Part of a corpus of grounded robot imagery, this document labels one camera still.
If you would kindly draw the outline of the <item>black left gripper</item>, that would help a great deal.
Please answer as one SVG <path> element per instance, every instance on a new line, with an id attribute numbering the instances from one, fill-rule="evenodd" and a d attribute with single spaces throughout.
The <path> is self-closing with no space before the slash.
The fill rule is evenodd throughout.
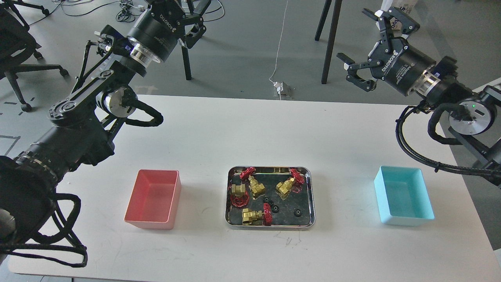
<path id="1" fill-rule="evenodd" d="M 149 0 L 128 37 L 149 49 L 158 62 L 165 61 L 177 45 L 178 39 L 192 48 L 206 31 L 203 14 L 206 1 L 187 2 L 189 11 L 184 11 L 178 0 Z"/>

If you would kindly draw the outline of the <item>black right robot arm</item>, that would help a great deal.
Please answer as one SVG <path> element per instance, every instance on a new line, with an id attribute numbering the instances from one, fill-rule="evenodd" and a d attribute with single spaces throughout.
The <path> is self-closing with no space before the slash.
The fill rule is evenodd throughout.
<path id="1" fill-rule="evenodd" d="M 363 13 L 377 22 L 380 39 L 366 62 L 356 63 L 344 53 L 337 57 L 344 62 L 346 80 L 364 91 L 372 91 L 382 80 L 396 91 L 408 96 L 418 94 L 422 101 L 406 107 L 396 120 L 396 139 L 412 159 L 445 171 L 462 175 L 477 175 L 496 186 L 500 185 L 500 141 L 487 146 L 476 139 L 494 123 L 500 109 L 500 90 L 486 86 L 474 92 L 458 80 L 456 60 L 445 56 L 436 62 L 415 47 L 407 38 L 420 25 L 397 7 Z M 410 114 L 431 113 L 427 133 L 431 139 L 448 146 L 464 146 L 475 157 L 471 167 L 449 165 L 421 155 L 406 141 L 403 125 Z"/>

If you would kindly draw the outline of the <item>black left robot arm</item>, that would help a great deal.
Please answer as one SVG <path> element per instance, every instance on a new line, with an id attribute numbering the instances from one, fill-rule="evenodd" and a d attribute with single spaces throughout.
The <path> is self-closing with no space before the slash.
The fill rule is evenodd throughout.
<path id="1" fill-rule="evenodd" d="M 52 128 L 11 159 L 1 157 L 1 258 L 43 258 L 25 250 L 67 251 L 82 255 L 73 268 L 88 261 L 87 249 L 73 232 L 80 213 L 78 196 L 58 193 L 57 184 L 80 164 L 97 165 L 114 154 L 113 139 L 127 124 L 157 127 L 162 114 L 139 101 L 129 86 L 134 75 L 146 75 L 151 62 L 163 62 L 182 42 L 186 78 L 188 49 L 206 31 L 203 14 L 211 4 L 201 0 L 149 0 L 127 36 L 110 25 L 86 45 L 80 75 L 68 98 L 49 111 Z"/>

